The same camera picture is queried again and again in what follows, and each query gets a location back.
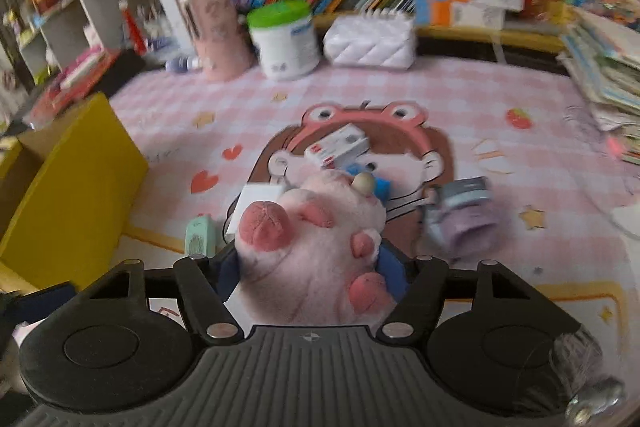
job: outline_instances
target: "cartoon girl print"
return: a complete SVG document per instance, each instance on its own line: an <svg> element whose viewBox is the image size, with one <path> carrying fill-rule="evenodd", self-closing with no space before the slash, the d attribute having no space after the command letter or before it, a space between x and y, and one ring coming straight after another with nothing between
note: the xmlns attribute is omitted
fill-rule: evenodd
<svg viewBox="0 0 640 427"><path fill-rule="evenodd" d="M353 123L369 138L369 150L358 163L375 176L391 181L387 223L383 237L414 257L420 237L420 205L428 187L453 181L449 140L442 131L425 126L427 112L414 102L392 102L386 107L342 107L320 103L310 107L299 126L289 126L262 150L248 182L299 186L316 168L305 160L307 147ZM229 208L231 216L236 204Z"/></svg>

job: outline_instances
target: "white quilted pouch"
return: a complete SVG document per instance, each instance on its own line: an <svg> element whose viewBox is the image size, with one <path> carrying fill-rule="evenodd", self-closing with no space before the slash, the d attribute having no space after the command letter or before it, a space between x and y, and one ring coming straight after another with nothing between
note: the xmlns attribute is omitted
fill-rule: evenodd
<svg viewBox="0 0 640 427"><path fill-rule="evenodd" d="M339 16L324 35L332 64L408 69L415 60L414 22L402 12Z"/></svg>

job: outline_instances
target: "yellow ledge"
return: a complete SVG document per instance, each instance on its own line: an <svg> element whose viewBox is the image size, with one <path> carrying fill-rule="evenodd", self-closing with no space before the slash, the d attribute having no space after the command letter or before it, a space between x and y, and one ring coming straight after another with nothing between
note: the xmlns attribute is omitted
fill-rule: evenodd
<svg viewBox="0 0 640 427"><path fill-rule="evenodd" d="M322 14L314 17L316 29L325 32L339 14ZM419 37L444 39L451 41L492 42L492 34L500 36L503 46L514 46L538 52L558 54L564 50L562 41L552 35L520 32L516 30L502 30L492 32L481 28L449 28L447 26L418 26L416 33Z"/></svg>

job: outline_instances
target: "open yellow box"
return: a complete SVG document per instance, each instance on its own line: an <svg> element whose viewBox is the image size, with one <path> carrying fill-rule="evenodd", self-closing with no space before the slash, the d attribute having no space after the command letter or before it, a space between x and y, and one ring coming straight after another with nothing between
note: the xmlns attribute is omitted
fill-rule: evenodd
<svg viewBox="0 0 640 427"><path fill-rule="evenodd" d="M109 267L144 156L103 94L0 145L0 290L85 288Z"/></svg>

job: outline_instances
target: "ribbed gray panel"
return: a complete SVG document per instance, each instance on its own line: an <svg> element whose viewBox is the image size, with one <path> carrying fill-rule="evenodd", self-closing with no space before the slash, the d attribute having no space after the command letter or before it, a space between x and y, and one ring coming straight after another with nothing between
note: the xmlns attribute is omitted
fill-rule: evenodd
<svg viewBox="0 0 640 427"><path fill-rule="evenodd" d="M319 335L309 341L309 333ZM561 425L505 419L444 393L411 349L364 327L258 327L239 346L207 349L184 383L126 412L79 415L37 407L19 427L471 427Z"/></svg>

